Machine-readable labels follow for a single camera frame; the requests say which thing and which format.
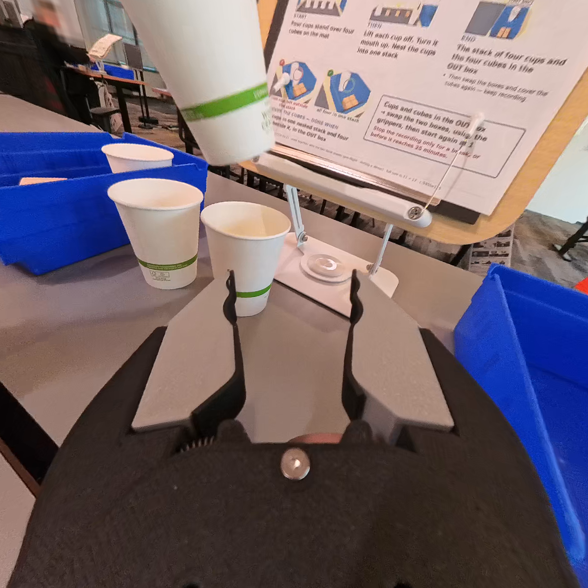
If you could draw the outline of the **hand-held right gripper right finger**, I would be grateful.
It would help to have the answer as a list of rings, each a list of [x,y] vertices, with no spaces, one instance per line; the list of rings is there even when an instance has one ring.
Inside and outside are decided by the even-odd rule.
[[[350,303],[342,381],[349,419],[367,423],[378,442],[396,442],[405,426],[451,431],[454,419],[418,323],[358,270]]]

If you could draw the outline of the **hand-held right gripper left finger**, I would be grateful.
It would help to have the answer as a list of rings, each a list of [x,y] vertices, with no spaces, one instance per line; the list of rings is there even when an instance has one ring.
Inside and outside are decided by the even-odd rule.
[[[236,419],[246,401],[236,298],[230,270],[169,322],[133,430],[185,426],[216,432],[225,420]]]

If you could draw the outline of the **white paper cup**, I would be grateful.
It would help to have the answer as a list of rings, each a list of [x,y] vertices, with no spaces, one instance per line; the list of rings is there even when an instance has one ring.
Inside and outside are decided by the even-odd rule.
[[[108,143],[101,147],[112,173],[170,167],[174,154],[163,148],[139,143]]]
[[[234,273],[237,317],[261,313],[290,232],[289,217],[259,203],[227,201],[206,206],[201,221],[214,278]]]
[[[122,1],[210,165],[275,145],[256,1]]]
[[[137,178],[107,190],[115,203],[145,281],[161,290],[196,279],[204,195],[188,183]]]

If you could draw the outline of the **blue plastic bin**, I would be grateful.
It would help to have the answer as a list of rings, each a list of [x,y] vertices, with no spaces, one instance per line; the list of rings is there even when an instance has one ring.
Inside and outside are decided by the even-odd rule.
[[[528,452],[587,587],[587,294],[492,264],[454,354]]]
[[[174,154],[170,168],[111,172],[101,147],[139,143]],[[129,245],[108,188],[116,182],[150,177],[188,183],[206,192],[208,163],[194,155],[124,133],[1,133],[1,261],[43,275]],[[66,181],[19,186],[24,177]]]

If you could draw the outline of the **printed leaflet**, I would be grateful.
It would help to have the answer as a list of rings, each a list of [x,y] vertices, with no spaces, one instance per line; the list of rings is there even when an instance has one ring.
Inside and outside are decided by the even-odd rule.
[[[485,276],[491,265],[511,267],[515,224],[494,237],[472,245],[467,269],[470,273]]]

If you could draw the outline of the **background work desk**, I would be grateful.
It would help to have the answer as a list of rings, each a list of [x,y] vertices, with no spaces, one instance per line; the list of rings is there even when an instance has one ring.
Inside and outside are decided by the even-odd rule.
[[[116,97],[118,100],[124,131],[129,134],[132,133],[128,105],[126,102],[124,91],[127,90],[131,92],[137,92],[141,95],[145,87],[148,86],[148,84],[145,81],[137,81],[135,79],[131,80],[124,77],[113,77],[108,74],[99,72],[98,70],[89,70],[85,67],[80,68],[73,65],[65,65],[62,67],[62,70],[70,70],[78,75],[83,75],[85,77],[93,79],[94,81],[113,86],[116,90]]]

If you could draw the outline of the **small blue bin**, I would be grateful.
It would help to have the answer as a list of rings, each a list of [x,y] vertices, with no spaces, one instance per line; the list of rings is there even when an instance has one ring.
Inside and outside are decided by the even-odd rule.
[[[121,65],[115,65],[106,62],[96,62],[90,67],[93,77],[116,77],[120,79],[136,80],[133,70]]]

